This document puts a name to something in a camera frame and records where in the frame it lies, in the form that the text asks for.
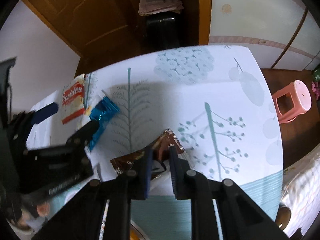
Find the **white tablecloth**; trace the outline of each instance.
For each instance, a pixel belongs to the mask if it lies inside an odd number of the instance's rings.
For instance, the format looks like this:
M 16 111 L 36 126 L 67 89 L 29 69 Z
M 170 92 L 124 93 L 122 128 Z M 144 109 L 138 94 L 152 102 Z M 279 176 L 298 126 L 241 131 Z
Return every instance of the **white tablecloth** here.
M 275 219 L 283 169 L 280 128 L 249 49 L 199 46 L 135 57 L 89 74 L 85 104 L 101 91 L 121 109 L 89 154 L 93 165 L 100 163 L 103 180 L 116 176 L 110 159 L 143 148 L 171 128 L 194 169 L 248 185 L 246 192 L 260 206 L 266 203 Z M 53 101 L 61 105 L 61 95 L 56 91 L 32 109 Z M 27 146 L 63 144 L 79 120 L 62 125 L 58 112 L 32 129 Z M 170 180 L 152 195 L 173 195 Z

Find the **pink decorative trim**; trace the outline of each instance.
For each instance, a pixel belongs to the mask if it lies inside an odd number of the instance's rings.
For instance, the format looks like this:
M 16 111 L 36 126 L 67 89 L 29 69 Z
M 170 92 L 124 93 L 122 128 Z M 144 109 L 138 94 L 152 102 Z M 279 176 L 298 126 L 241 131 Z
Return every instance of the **pink decorative trim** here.
M 275 41 L 268 41 L 268 40 L 263 40 L 258 38 L 250 38 L 250 37 L 242 37 L 242 36 L 210 36 L 209 43 L 247 43 L 247 44 L 270 46 L 270 47 L 275 47 L 280 49 L 284 49 L 286 46 L 283 43 L 279 43 Z M 310 53 L 307 53 L 295 47 L 289 47 L 288 50 L 304 55 L 309 58 L 314 58 L 314 56 L 311 55 Z

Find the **stool opening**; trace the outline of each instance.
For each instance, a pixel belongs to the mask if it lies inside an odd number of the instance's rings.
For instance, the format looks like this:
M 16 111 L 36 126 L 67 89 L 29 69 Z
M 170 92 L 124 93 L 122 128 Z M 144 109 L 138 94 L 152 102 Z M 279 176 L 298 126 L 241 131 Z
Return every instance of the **stool opening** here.
M 277 98 L 277 104 L 279 107 L 280 114 L 284 115 L 286 112 L 294 107 L 291 94 L 286 93 L 285 95 Z

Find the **brown wooden cabinet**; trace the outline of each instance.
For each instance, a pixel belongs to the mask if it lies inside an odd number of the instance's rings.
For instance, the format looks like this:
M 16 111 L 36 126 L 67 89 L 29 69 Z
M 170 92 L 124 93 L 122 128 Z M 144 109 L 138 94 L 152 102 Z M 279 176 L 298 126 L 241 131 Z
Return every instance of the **brown wooden cabinet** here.
M 138 15 L 139 0 L 23 1 L 81 56 L 77 74 L 152 51 L 143 39 L 145 19 Z M 207 43 L 211 0 L 182 2 L 183 45 Z

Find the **metal screw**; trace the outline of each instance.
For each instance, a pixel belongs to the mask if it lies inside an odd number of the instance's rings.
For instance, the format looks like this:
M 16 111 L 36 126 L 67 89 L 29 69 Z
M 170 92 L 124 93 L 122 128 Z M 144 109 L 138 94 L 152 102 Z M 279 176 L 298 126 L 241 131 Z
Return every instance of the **metal screw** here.
M 223 184 L 226 185 L 227 187 L 231 187 L 233 185 L 233 181 L 231 179 L 225 179 L 223 181 Z
M 135 177 L 135 176 L 137 176 L 137 172 L 135 171 L 135 170 L 129 170 L 129 171 L 127 171 L 127 176 L 129 176 L 129 177 Z
M 194 177 L 194 176 L 197 175 L 197 172 L 196 172 L 195 170 L 188 170 L 188 171 L 187 171 L 187 175 L 188 175 L 189 177 Z
M 73 142 L 74 142 L 75 144 L 80 144 L 80 143 L 81 143 L 80 138 L 74 139 Z
M 93 179 L 93 180 L 91 180 L 91 181 L 89 182 L 89 185 L 90 185 L 91 187 L 97 187 L 99 184 L 100 184 L 100 181 L 97 180 L 97 179 Z
M 81 159 L 81 163 L 83 164 L 83 165 L 85 165 L 85 166 L 87 166 L 88 164 L 89 164 L 89 159 L 87 158 L 87 157 L 83 157 L 82 159 Z

